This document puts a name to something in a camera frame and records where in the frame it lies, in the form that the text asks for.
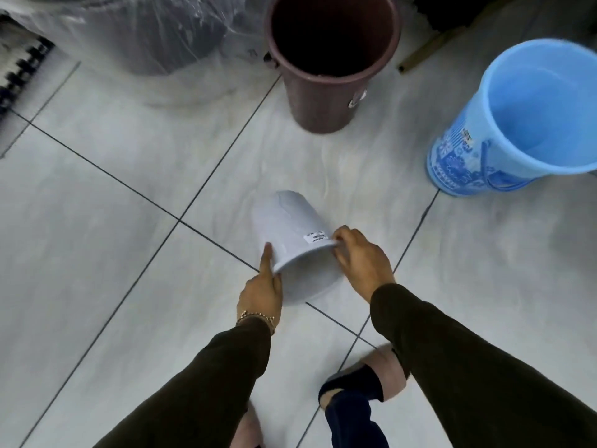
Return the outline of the person's right pink slipper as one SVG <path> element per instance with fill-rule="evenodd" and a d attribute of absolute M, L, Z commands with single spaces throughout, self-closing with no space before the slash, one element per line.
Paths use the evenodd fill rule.
<path fill-rule="evenodd" d="M 344 391 L 356 392 L 367 401 L 385 402 L 406 387 L 410 374 L 392 344 L 387 343 L 327 378 L 319 389 L 318 403 L 325 410 L 332 398 Z"/>

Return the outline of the person's pink slipper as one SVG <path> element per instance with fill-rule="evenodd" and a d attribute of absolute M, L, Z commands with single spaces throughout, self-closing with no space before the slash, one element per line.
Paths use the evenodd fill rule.
<path fill-rule="evenodd" d="M 265 448 L 261 425 L 251 401 L 247 403 L 229 448 Z"/>
<path fill-rule="evenodd" d="M 387 343 L 327 378 L 319 389 L 318 403 L 325 410 L 332 398 L 344 391 L 356 392 L 367 401 L 385 402 L 406 387 L 410 374 L 392 344 Z"/>

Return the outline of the person's right forearm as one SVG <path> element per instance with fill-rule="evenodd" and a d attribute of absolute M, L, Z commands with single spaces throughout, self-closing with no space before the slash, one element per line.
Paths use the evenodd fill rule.
<path fill-rule="evenodd" d="M 405 287 L 370 311 L 453 448 L 597 448 L 597 412 Z"/>

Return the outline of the person's left pink slipper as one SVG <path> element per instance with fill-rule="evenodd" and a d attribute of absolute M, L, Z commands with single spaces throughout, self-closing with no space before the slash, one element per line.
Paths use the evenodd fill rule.
<path fill-rule="evenodd" d="M 261 425 L 251 401 L 247 403 L 229 448 L 265 448 Z"/>

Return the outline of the person's left hand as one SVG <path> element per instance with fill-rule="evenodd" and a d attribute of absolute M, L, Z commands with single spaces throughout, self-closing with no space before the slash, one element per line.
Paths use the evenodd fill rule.
<path fill-rule="evenodd" d="M 271 334 L 280 323 L 282 312 L 282 280 L 280 274 L 264 277 L 259 274 L 249 279 L 240 294 L 236 306 L 236 324 L 244 323 L 250 318 L 258 318 L 265 322 Z"/>

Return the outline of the person's navy trouser leg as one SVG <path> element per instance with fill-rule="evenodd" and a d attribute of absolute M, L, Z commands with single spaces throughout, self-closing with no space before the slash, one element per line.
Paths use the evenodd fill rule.
<path fill-rule="evenodd" d="M 324 410 L 332 448 L 389 448 L 386 437 L 371 420 L 369 400 L 354 391 L 340 391 Z"/>

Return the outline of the clear plastic wrapped buckets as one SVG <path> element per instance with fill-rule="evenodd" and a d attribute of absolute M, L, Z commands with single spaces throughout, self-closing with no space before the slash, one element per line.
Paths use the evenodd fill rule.
<path fill-rule="evenodd" d="M 194 105 L 269 74 L 272 0 L 0 0 L 0 11 L 147 105 Z"/>

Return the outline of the brown plastic bucket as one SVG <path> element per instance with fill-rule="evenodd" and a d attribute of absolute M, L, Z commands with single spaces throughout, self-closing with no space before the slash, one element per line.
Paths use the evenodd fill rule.
<path fill-rule="evenodd" d="M 346 127 L 400 34 L 393 0 L 273 0 L 265 19 L 269 61 L 299 126 L 312 134 Z"/>

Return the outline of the wooden stick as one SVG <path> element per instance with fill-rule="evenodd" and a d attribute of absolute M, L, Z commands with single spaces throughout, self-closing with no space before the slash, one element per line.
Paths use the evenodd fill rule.
<path fill-rule="evenodd" d="M 459 26 L 454 29 L 439 33 L 422 45 L 419 49 L 411 53 L 407 58 L 400 62 L 396 69 L 400 74 L 406 74 L 412 71 L 419 64 L 429 59 L 434 53 L 442 49 L 450 41 L 456 37 L 466 33 L 467 31 L 476 27 L 486 17 L 491 16 L 495 12 L 503 9 L 508 4 L 515 0 L 491 0 L 486 4 L 482 11 L 475 17 L 469 26 Z"/>

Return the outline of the black and white patterned mat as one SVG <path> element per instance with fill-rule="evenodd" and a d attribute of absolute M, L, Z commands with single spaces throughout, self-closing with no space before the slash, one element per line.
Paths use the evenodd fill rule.
<path fill-rule="evenodd" d="M 0 123 L 55 44 L 0 14 Z"/>

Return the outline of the white plastic bucket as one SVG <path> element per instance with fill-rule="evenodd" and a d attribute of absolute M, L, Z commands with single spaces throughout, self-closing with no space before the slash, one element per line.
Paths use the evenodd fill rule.
<path fill-rule="evenodd" d="M 258 248 L 272 246 L 271 268 L 282 279 L 285 305 L 317 299 L 343 279 L 333 255 L 339 242 L 300 193 L 279 190 L 257 200 L 251 221 Z"/>

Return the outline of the blue plastic bucket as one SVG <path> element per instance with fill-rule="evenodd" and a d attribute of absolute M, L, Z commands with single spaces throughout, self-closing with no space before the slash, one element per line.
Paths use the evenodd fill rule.
<path fill-rule="evenodd" d="M 502 52 L 426 158 L 448 195 L 512 192 L 597 170 L 597 52 L 534 39 Z"/>

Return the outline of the person's left forearm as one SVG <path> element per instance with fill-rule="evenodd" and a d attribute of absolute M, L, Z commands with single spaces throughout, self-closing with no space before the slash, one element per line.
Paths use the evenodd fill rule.
<path fill-rule="evenodd" d="M 93 448 L 229 448 L 267 367 L 271 337 L 258 318 L 214 336 Z"/>

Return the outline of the person's right hand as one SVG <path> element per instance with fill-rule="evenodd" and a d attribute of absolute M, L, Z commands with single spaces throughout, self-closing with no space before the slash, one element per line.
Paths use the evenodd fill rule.
<path fill-rule="evenodd" d="M 338 264 L 354 291 L 367 303 L 378 288 L 396 283 L 389 259 L 370 241 L 360 254 L 352 256 L 350 263 Z"/>

